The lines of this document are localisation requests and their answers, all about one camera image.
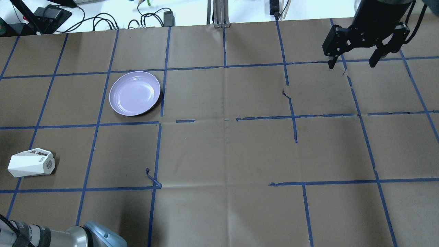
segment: blue tape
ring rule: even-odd
[[[111,67],[113,64],[114,53],[116,52],[116,44],[117,44],[118,37],[119,37],[119,29],[116,31],[116,37],[115,37],[115,41],[114,41],[114,45],[113,45],[113,51],[111,54],[110,64],[108,65],[107,78],[105,79],[105,86],[104,86],[104,91],[102,93],[101,106],[99,108],[99,115],[97,116],[96,129],[94,131],[93,142],[92,142],[91,151],[90,151],[90,157],[88,159],[87,170],[85,173],[84,184],[83,184],[83,189],[82,189],[82,193],[81,193],[81,200],[79,202],[78,214],[76,216],[76,225],[79,225],[79,220],[81,219],[81,212],[82,212],[82,207],[83,207],[83,203],[84,203],[84,196],[85,196],[85,192],[86,192],[86,188],[87,188],[88,177],[90,174],[91,161],[93,159],[94,147],[96,146],[97,133],[99,131],[99,125],[101,122],[102,110],[104,108],[108,80],[110,78],[110,72],[111,72]]]
[[[226,28],[223,27],[223,51],[224,51],[224,68],[226,67]]]
[[[302,185],[302,192],[303,192],[303,204],[305,205],[306,224],[308,226],[309,245],[311,247],[314,247],[313,231],[311,229],[311,219],[309,218],[308,198],[306,196],[305,185]]]
[[[294,115],[293,104],[291,103],[290,96],[285,94],[285,90],[282,90],[282,94],[285,95],[285,97],[288,98],[288,101],[290,103],[291,119],[293,120],[294,141],[297,143],[297,127],[296,127],[296,118],[295,118],[295,115]]]
[[[250,117],[244,117],[244,118],[237,117],[236,121],[241,121],[241,120],[265,120],[265,119],[288,119],[288,118],[292,118],[292,116],[250,116]]]
[[[168,29],[168,40],[166,41],[165,71],[163,73],[163,89],[162,89],[162,103],[160,105],[160,116],[163,116],[163,106],[165,105],[166,75],[168,74],[168,58],[169,58],[169,41],[170,40],[171,40],[171,27],[169,27],[169,29]]]
[[[0,127],[0,130],[26,130],[35,129],[35,126],[18,126],[18,127]]]
[[[153,219],[153,217],[154,217],[155,191],[156,191],[156,189],[153,189],[153,190],[152,190],[151,208],[150,208],[150,210],[149,210],[148,245],[147,245],[147,247],[151,247],[151,240],[152,240],[152,219]]]
[[[342,57],[342,61],[343,61],[343,66],[345,67],[345,70],[346,70],[347,69],[347,65],[346,65],[345,57],[343,55],[341,55],[341,57]],[[360,107],[358,105],[358,101],[357,101],[357,98],[356,98],[356,95],[355,95],[355,91],[353,89],[351,78],[348,75],[346,75],[346,76],[348,78],[348,82],[349,82],[349,85],[351,87],[352,97],[354,99],[355,107],[357,109],[358,117],[360,119],[361,129],[363,130],[363,135],[364,135],[364,140],[366,142],[367,151],[369,152],[369,157],[370,157],[370,160],[371,160],[371,163],[372,163],[372,167],[373,167],[373,170],[374,170],[374,173],[375,173],[375,179],[376,179],[376,183],[377,183],[377,186],[378,186],[378,191],[380,193],[381,203],[383,205],[384,214],[385,214],[385,217],[386,217],[386,220],[387,220],[387,225],[389,227],[390,236],[392,238],[393,246],[397,247],[398,244],[396,242],[395,234],[393,232],[392,223],[390,221],[390,216],[389,216],[388,211],[387,211],[387,205],[386,205],[386,202],[385,202],[385,199],[384,199],[384,194],[383,194],[383,191],[382,191],[382,188],[381,188],[381,184],[379,182],[380,178],[378,176],[378,172],[375,170],[375,159],[374,159],[374,156],[372,154],[372,149],[371,149],[371,145],[370,145],[370,142],[369,142],[369,138],[367,136],[366,127],[364,125],[363,118],[361,116]]]
[[[12,46],[11,52],[9,53],[9,57],[7,58],[6,63],[4,64],[3,70],[2,70],[2,72],[0,74],[0,80],[3,79],[4,73],[6,72],[6,68],[7,68],[8,64],[9,64],[9,61],[11,60],[12,54],[15,51],[15,47],[17,46],[19,38],[20,38],[20,36],[17,36],[17,38],[15,39],[14,45]]]
[[[194,69],[216,69],[216,68],[222,68],[222,66],[204,66],[204,67],[169,68],[168,71],[175,71],[175,70],[194,70]]]
[[[354,116],[354,113],[339,113],[339,114],[322,114],[322,115],[296,115],[295,118],[307,118],[307,117],[336,117],[336,116]]]
[[[16,78],[35,78],[35,77],[52,77],[53,75],[32,75],[32,76],[5,76],[3,79],[16,79]]]
[[[401,54],[401,57],[403,58],[404,65],[406,66],[406,69],[407,69],[407,72],[408,72],[408,74],[409,74],[410,80],[411,80],[411,82],[412,82],[412,84],[413,84],[413,87],[414,87],[414,89],[415,89],[415,91],[416,91],[417,96],[419,97],[419,101],[421,102],[422,107],[424,108],[424,112],[425,112],[425,114],[427,115],[428,121],[430,122],[430,125],[431,125],[431,127],[432,127],[433,133],[435,134],[435,137],[436,137],[436,141],[439,143],[439,135],[438,135],[438,131],[436,130],[436,127],[435,127],[435,125],[434,125],[434,123],[433,123],[432,117],[431,117],[430,114],[428,113],[427,106],[425,105],[425,102],[424,102],[424,100],[422,99],[421,93],[419,92],[419,89],[418,89],[418,87],[417,87],[417,85],[416,85],[416,82],[415,82],[415,80],[414,80],[414,78],[413,78],[413,75],[412,75],[412,73],[411,73],[411,71],[410,71],[409,65],[407,64],[407,60],[406,60],[406,58],[404,57],[404,53],[403,53],[402,50],[400,50],[399,53]]]
[[[126,191],[126,190],[153,190],[154,186],[133,186],[133,187],[110,187],[110,188],[86,188],[85,191]]]
[[[165,69],[130,69],[130,70],[115,70],[111,71],[110,74],[117,74],[117,73],[130,73],[135,71],[143,71],[143,72],[154,72],[154,71],[164,71]]]
[[[150,180],[152,180],[152,182],[159,188],[159,189],[161,189],[162,188],[162,184],[159,182],[159,181],[157,181],[157,179],[155,179],[154,177],[152,177],[150,174],[149,174],[149,168],[146,168],[146,176],[150,179]]]
[[[162,141],[162,124],[158,124],[158,136],[157,136],[157,149],[155,151],[155,169],[154,169],[154,178],[157,179],[158,173],[158,159],[160,157],[160,143]]]
[[[119,125],[144,125],[144,124],[158,124],[158,121],[146,122],[123,122],[123,123],[100,123],[99,126],[119,126]]]
[[[176,120],[176,123],[193,123],[195,122],[195,119],[189,119],[189,120]]]

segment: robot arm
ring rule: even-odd
[[[323,43],[323,52],[329,57],[329,68],[334,68],[338,57],[354,48],[377,47],[369,59],[372,68],[388,53],[398,52],[407,43],[406,38],[410,33],[407,23],[400,20],[414,2],[415,0],[361,0],[352,25],[348,28],[333,25]],[[383,40],[391,35],[390,41],[383,44]]]

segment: brown cardboard surface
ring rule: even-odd
[[[0,213],[94,220],[129,246],[438,246],[438,59],[418,57],[438,23],[406,61],[354,50],[347,70],[324,62],[329,19],[20,37],[0,68]],[[118,115],[109,91],[139,69],[162,94]],[[10,175],[29,146],[52,175]]]
[[[439,184],[383,184],[398,246],[435,246],[439,228]]]

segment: white object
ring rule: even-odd
[[[14,154],[7,167],[16,178],[49,175],[54,168],[55,159],[52,152],[39,148]]]
[[[151,109],[160,96],[160,83],[148,72],[134,71],[123,75],[110,90],[110,105],[125,116],[135,116]]]

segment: grid line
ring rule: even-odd
[[[435,125],[434,125],[434,123],[433,123],[432,117],[430,116],[430,113],[429,113],[428,110],[427,110],[427,106],[426,106],[424,100],[422,99],[421,93],[420,93],[420,91],[419,91],[419,89],[418,89],[418,87],[417,87],[417,85],[416,85],[416,82],[415,82],[415,80],[414,80],[414,78],[413,78],[413,75],[412,75],[412,73],[411,73],[411,71],[410,71],[409,65],[408,65],[408,63],[407,63],[407,61],[406,61],[406,59],[405,59],[404,53],[403,53],[402,50],[400,50],[399,53],[401,54],[401,57],[403,58],[404,65],[405,65],[405,67],[406,67],[406,69],[407,69],[407,73],[408,73],[408,75],[409,75],[409,77],[410,77],[410,80],[411,80],[411,82],[412,82],[412,84],[413,84],[413,87],[414,87],[414,89],[415,89],[415,91],[416,91],[416,94],[417,94],[417,96],[419,97],[419,101],[421,102],[422,107],[424,108],[424,113],[427,115],[428,121],[430,122],[430,125],[431,125],[431,127],[432,127],[433,133],[435,134],[435,137],[436,137],[436,141],[437,141],[438,144],[439,144],[439,135],[438,135],[438,131],[436,130],[436,127],[435,127]]]
[[[347,70],[348,67],[347,67],[346,62],[345,62],[345,57],[343,55],[341,55],[341,57],[342,57],[342,61],[343,61],[343,66],[344,66],[345,70]],[[371,145],[370,145],[370,142],[369,142],[369,138],[367,136],[366,127],[364,125],[363,117],[361,116],[360,106],[358,104],[358,100],[357,100],[356,95],[355,95],[355,91],[354,91],[354,88],[353,88],[353,84],[352,84],[351,78],[348,75],[346,75],[346,77],[348,78],[348,82],[349,82],[349,86],[350,86],[350,89],[351,89],[352,97],[354,99],[355,107],[356,107],[357,113],[358,113],[358,118],[360,120],[361,129],[363,131],[364,140],[366,142],[367,151],[369,152],[369,157],[370,157],[370,160],[371,160],[371,163],[372,163],[372,167],[373,167],[373,170],[374,170],[375,182],[377,183],[378,192],[380,194],[381,203],[382,203],[383,209],[384,209],[384,215],[385,215],[385,218],[386,218],[386,221],[387,221],[387,226],[389,227],[390,237],[392,239],[393,246],[397,247],[398,243],[396,242],[395,234],[393,232],[392,222],[390,220],[389,212],[387,210],[387,203],[385,201],[384,193],[382,191],[381,183],[379,181],[380,178],[379,178],[378,172],[375,170],[376,169],[376,167],[375,167],[375,159],[374,159],[374,156],[372,154],[372,148],[371,148]]]
[[[102,93],[101,106],[99,108],[99,115],[97,116],[96,128],[95,128],[95,131],[94,131],[93,142],[92,142],[92,145],[91,145],[90,157],[89,157],[89,160],[88,160],[87,170],[86,170],[86,173],[85,173],[84,185],[83,185],[83,189],[82,189],[82,193],[81,193],[81,200],[79,202],[78,215],[76,216],[76,225],[79,225],[79,220],[81,219],[81,212],[82,212],[82,207],[83,207],[83,203],[84,203],[84,196],[85,196],[85,192],[86,192],[86,188],[87,188],[88,176],[90,174],[91,161],[93,159],[93,153],[94,153],[94,148],[95,148],[95,145],[96,145],[97,133],[99,131],[99,125],[100,125],[100,122],[101,122],[102,110],[104,108],[105,96],[107,94],[108,80],[110,78],[110,72],[111,72],[111,67],[112,67],[112,64],[113,64],[114,53],[116,51],[116,44],[117,44],[118,37],[119,37],[119,29],[116,31],[116,37],[115,37],[115,41],[114,41],[114,45],[113,45],[113,50],[112,50],[112,54],[111,54],[110,64],[108,65],[107,78],[105,80],[105,86],[104,86],[104,90],[103,90],[103,93]]]
[[[34,132],[33,132],[32,139],[31,139],[31,141],[30,141],[30,144],[29,144],[29,148],[28,148],[28,150],[32,149],[33,142],[34,142],[34,140],[35,140],[35,136],[36,136],[36,132],[38,131],[38,126],[40,125],[41,118],[43,117],[44,109],[45,109],[46,104],[47,104],[47,99],[49,98],[50,90],[51,90],[52,85],[53,85],[53,82],[54,82],[54,80],[55,80],[56,71],[58,70],[58,66],[59,66],[59,63],[60,63],[60,61],[61,61],[62,54],[63,54],[63,52],[64,52],[65,44],[67,43],[67,38],[68,38],[68,33],[65,35],[64,43],[63,43],[63,45],[62,45],[61,52],[60,52],[60,54],[59,54],[57,64],[56,64],[56,66],[55,66],[54,73],[52,74],[52,79],[50,80],[49,88],[47,89],[46,97],[45,97],[45,99],[44,99],[44,103],[43,103],[43,106],[42,106],[42,108],[41,108],[40,116],[38,117],[38,121],[37,121],[37,123],[36,123],[35,130],[34,130]],[[12,207],[14,206],[15,198],[17,197],[17,191],[18,191],[18,188],[20,187],[20,184],[21,184],[21,182],[22,182],[22,179],[23,179],[22,177],[19,177],[18,180],[17,180],[17,185],[15,186],[14,195],[12,196],[11,203],[9,204],[9,209],[8,209],[8,211],[7,211],[7,214],[6,214],[6,218],[9,218],[9,216],[11,215]]]

